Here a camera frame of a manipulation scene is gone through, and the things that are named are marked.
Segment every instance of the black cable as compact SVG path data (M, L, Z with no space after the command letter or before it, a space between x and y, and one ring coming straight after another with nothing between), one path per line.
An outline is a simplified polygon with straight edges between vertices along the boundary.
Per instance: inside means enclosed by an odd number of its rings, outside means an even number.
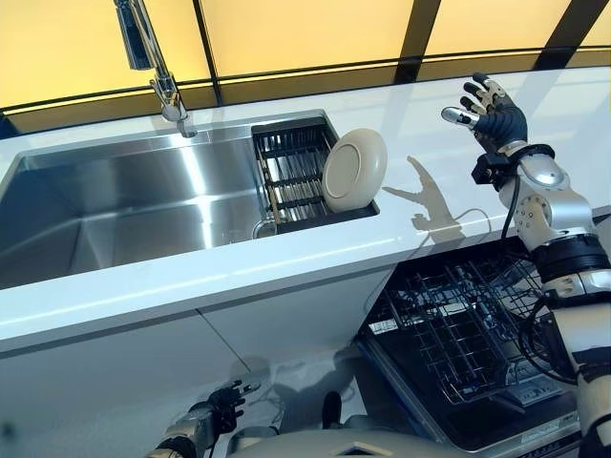
M537 350L537 347L535 346L535 336L534 336L535 319L537 318L537 313L544 306L545 306L545 301L539 299L537 303L535 304L535 306L533 307L533 310L531 311L531 313L529 314L529 316L523 323L523 325L524 325L524 334L528 338L528 347L531 350L531 352L535 356L537 356L539 359L543 360L545 363L549 363L549 359Z
M503 224L503 231L500 233L501 240L507 238L507 231L509 230L509 224L512 222L512 217L514 216L514 211L516 210L518 195L519 195L519 176L515 175L514 193L512 194L512 203L509 205L509 211L507 212L507 218L505 218L505 223Z
M210 454L208 455L208 458L212 458L212 454L214 453L214 447L217 446L218 441L219 441L219 438L217 437L217 439L212 443L212 446L210 447Z
M519 351L522 353L522 355L524 355L524 358L526 358L526 360L532 364L539 372L547 375L550 379L554 379L558 382L562 382L564 384L568 384L568 385L576 385L577 381L574 379L568 379L566 377L562 377L560 375L556 375L555 373L545 369L543 366L541 366L539 363L537 363L535 361L535 359L529 354L529 351L526 348L526 344L524 342L524 337L527 334L528 328L529 326L532 327L532 323L535 321L535 317L537 316L537 313L545 306L545 302L544 301L539 301L534 307L533 310L531 311L530 315L526 318L526 320L524 320L524 322L522 323L522 325L519 328L519 332L517 335L517 345L519 347Z
M528 256L528 255L520 255L518 253L514 253L513 251L510 251L509 248L507 248L505 250L505 253L507 253L508 256L511 256L512 258L516 258L517 260L527 260L528 262L532 262L533 259Z

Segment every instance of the dishwasher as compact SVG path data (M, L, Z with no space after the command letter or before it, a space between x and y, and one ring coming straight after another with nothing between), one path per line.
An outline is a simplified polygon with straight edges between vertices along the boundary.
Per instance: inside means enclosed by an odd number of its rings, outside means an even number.
M519 349L541 297L521 242L506 239L400 263L356 342L416 434L481 457L552 457L579 445L570 385ZM546 364L537 328L531 360Z

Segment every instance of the sink drain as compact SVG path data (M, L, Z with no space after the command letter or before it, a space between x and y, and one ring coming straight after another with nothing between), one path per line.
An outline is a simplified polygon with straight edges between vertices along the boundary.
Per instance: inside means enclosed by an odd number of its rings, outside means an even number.
M255 227L252 229L252 238L253 239L263 239L265 237L271 237L278 234L278 227L276 226L276 221L274 218L262 219Z

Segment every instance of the kitchen sink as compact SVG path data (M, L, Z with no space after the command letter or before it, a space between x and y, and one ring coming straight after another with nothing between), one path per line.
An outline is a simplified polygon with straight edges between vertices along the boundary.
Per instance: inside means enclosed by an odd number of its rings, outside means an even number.
M299 119L304 114L199 129L192 138L152 135L20 155L0 185L0 289L280 232L252 130ZM296 181L287 185L293 191ZM314 211L312 202L299 200L299 215Z

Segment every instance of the white plate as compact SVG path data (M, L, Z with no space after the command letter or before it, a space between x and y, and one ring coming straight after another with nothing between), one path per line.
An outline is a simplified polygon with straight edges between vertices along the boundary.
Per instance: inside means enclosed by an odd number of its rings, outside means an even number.
M323 197L333 212L363 208L380 189L389 155L384 138L355 129L339 139L323 171Z

